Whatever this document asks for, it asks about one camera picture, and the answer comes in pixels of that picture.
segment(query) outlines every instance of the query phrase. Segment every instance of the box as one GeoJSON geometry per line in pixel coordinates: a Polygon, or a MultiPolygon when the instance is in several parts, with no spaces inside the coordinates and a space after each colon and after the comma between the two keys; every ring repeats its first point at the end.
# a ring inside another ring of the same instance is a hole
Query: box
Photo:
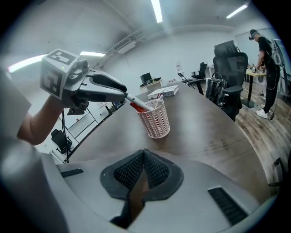
{"type": "Polygon", "coordinates": [[[156,99],[162,93],[163,96],[174,96],[176,92],[179,90],[178,85],[175,86],[167,86],[158,90],[154,90],[147,97],[151,99],[156,99]]]}

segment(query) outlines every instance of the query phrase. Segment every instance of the fluorescent light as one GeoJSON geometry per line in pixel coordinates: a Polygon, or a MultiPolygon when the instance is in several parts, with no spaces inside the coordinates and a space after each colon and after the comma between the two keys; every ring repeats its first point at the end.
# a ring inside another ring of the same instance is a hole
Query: fluorescent light
{"type": "Polygon", "coordinates": [[[160,0],[151,0],[151,3],[153,5],[154,11],[155,11],[156,21],[158,23],[161,23],[163,21],[163,18],[162,18],[160,0]]]}
{"type": "Polygon", "coordinates": [[[93,52],[84,52],[80,53],[81,56],[104,56],[104,53],[93,53],[93,52]]]}
{"type": "Polygon", "coordinates": [[[230,15],[228,15],[226,18],[229,19],[232,16],[234,16],[236,13],[242,11],[243,9],[247,8],[247,5],[242,5],[239,9],[235,10],[234,12],[232,12],[230,15]]]}
{"type": "Polygon", "coordinates": [[[11,66],[8,67],[8,71],[10,73],[13,73],[15,72],[16,70],[19,70],[20,68],[22,67],[25,67],[25,66],[28,66],[30,64],[33,64],[33,63],[36,63],[36,62],[39,62],[41,61],[41,59],[45,56],[46,54],[44,55],[39,55],[39,56],[35,56],[35,57],[31,57],[31,58],[28,58],[26,60],[23,60],[23,61],[20,61],[20,62],[17,62],[11,66]]]}

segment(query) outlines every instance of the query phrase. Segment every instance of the curved desk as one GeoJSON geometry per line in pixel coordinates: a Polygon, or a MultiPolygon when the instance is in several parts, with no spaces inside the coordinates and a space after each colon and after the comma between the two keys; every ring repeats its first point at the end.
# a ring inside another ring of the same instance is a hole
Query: curved desk
{"type": "MultiPolygon", "coordinates": [[[[148,101],[148,93],[138,96],[148,101]]],[[[270,197],[263,167],[241,129],[199,92],[179,84],[164,98],[171,130],[150,138],[129,103],[110,116],[79,146],[70,163],[148,148],[204,162],[237,182],[263,203],[270,197]]]]}

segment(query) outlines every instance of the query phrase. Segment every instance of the pink pen holder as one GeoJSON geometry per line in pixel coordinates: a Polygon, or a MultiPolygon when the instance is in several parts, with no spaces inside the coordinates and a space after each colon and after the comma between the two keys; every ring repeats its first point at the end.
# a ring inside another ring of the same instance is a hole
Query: pink pen holder
{"type": "MultiPolygon", "coordinates": [[[[151,100],[145,104],[155,108],[157,100],[151,100]]],[[[163,103],[156,109],[147,112],[137,112],[141,122],[146,128],[147,134],[151,138],[161,138],[166,136],[170,131],[170,124],[166,112],[166,108],[163,103]]]]}

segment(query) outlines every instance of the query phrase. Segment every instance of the computer monitor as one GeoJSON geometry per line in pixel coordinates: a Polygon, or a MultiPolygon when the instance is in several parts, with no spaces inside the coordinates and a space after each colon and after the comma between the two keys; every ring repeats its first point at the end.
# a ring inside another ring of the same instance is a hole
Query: computer monitor
{"type": "Polygon", "coordinates": [[[144,74],[140,76],[140,79],[142,81],[142,84],[144,84],[146,81],[151,80],[151,74],[150,73],[144,74]]]}

